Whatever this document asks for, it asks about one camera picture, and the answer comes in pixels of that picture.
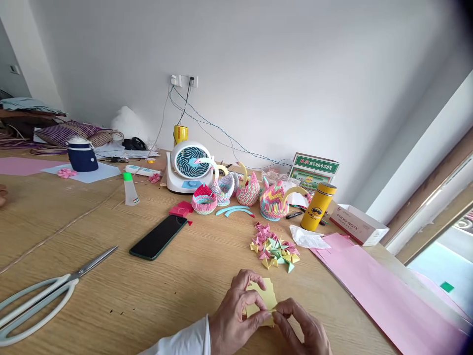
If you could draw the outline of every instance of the power strip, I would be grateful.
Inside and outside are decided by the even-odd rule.
[[[141,168],[139,166],[136,166],[136,165],[127,165],[125,167],[125,171],[127,173],[137,173],[138,175],[144,175],[144,176],[153,176],[154,174],[158,174],[160,175],[161,172],[159,170],[153,170],[153,169],[148,169],[148,168]]]

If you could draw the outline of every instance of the green cap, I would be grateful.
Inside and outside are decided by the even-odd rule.
[[[133,181],[132,173],[123,173],[123,180],[125,180],[125,181]]]

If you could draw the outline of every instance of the navy blue bottle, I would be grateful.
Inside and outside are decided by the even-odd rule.
[[[72,168],[77,172],[89,172],[99,168],[92,144],[80,136],[68,139],[68,155]]]

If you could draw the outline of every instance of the scissor handle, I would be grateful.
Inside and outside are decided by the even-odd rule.
[[[34,284],[33,286],[30,286],[24,289],[23,291],[20,291],[14,294],[10,298],[7,298],[5,301],[0,303],[0,310],[2,310],[7,305],[16,301],[18,298],[26,295],[27,293],[30,293],[31,291],[34,291],[47,284],[52,284],[46,290],[39,293],[38,295],[33,297],[31,300],[24,303],[23,305],[21,305],[20,307],[18,307],[17,309],[13,310],[11,313],[9,313],[8,315],[0,319],[0,328],[1,328],[2,326],[6,325],[8,322],[10,322],[11,320],[19,316],[9,325],[7,325],[2,330],[0,330],[0,347],[5,347],[8,345],[15,344],[19,342],[20,340],[23,340],[26,337],[30,336],[31,334],[36,332],[38,329],[40,329],[43,325],[48,323],[61,310],[61,308],[64,307],[67,301],[69,301],[69,298],[71,297],[74,291],[75,285],[79,282],[79,279],[74,279],[72,281],[67,282],[69,277],[70,277],[70,274],[66,274],[59,278],[53,278],[53,279],[49,279],[49,280]],[[59,297],[61,294],[63,294],[66,291],[68,292],[64,296],[62,301],[59,303],[59,305],[57,305],[56,308],[51,313],[49,313],[45,318],[43,318],[40,322],[38,322],[31,328],[25,330],[24,332],[18,335],[7,338],[8,334],[12,330],[16,329],[19,325],[26,322],[29,318],[34,316],[41,309],[46,307],[53,300],[55,300],[57,297]]]

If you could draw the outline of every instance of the electrical outlet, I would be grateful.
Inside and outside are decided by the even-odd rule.
[[[188,75],[189,77],[189,80],[191,79],[191,76],[194,78],[194,80],[192,81],[192,84],[191,84],[191,87],[194,87],[197,89],[197,84],[199,83],[199,77],[197,75]]]
[[[182,75],[171,74],[171,85],[182,87]]]

